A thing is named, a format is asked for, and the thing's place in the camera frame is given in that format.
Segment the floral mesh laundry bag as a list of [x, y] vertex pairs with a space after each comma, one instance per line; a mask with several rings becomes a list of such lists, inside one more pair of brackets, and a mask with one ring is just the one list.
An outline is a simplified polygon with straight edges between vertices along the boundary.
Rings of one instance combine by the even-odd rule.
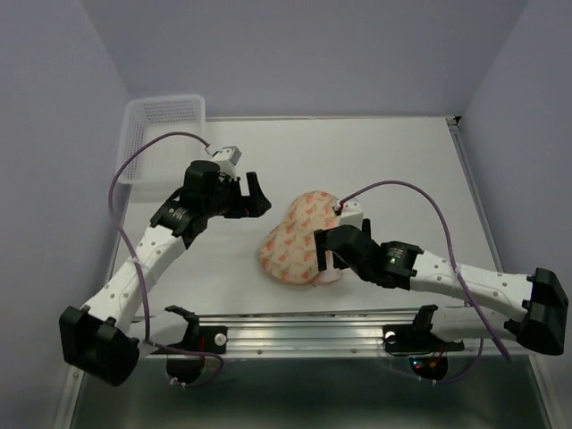
[[276, 281], [293, 285], [337, 282], [341, 271], [328, 265], [318, 270], [314, 231], [338, 225], [333, 212], [337, 198], [315, 190], [296, 197], [286, 215], [263, 240], [258, 258], [265, 272]]

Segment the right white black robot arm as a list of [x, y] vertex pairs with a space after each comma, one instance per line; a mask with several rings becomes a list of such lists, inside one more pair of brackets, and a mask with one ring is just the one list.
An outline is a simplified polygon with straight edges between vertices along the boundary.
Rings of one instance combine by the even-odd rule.
[[468, 307], [424, 306], [405, 329], [406, 343], [430, 349], [464, 339], [515, 341], [548, 356], [564, 352], [569, 299], [558, 276], [537, 268], [531, 275], [499, 273], [443, 259], [399, 241], [376, 243], [367, 220], [314, 233], [319, 270], [332, 255], [338, 269], [386, 289], [430, 292]]

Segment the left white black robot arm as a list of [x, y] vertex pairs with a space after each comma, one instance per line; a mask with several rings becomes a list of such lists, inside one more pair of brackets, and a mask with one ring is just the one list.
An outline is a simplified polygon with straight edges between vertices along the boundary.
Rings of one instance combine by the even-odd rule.
[[143, 358], [161, 351], [223, 368], [220, 354], [208, 349], [199, 317], [171, 305], [150, 315], [148, 293], [160, 277], [206, 229], [210, 219], [258, 218], [272, 206], [257, 174], [247, 172], [243, 194], [234, 172], [221, 161], [194, 161], [181, 187], [151, 217], [142, 239], [132, 244], [120, 234], [130, 254], [122, 266], [81, 307], [67, 307], [59, 318], [64, 361], [112, 386], [124, 383]]

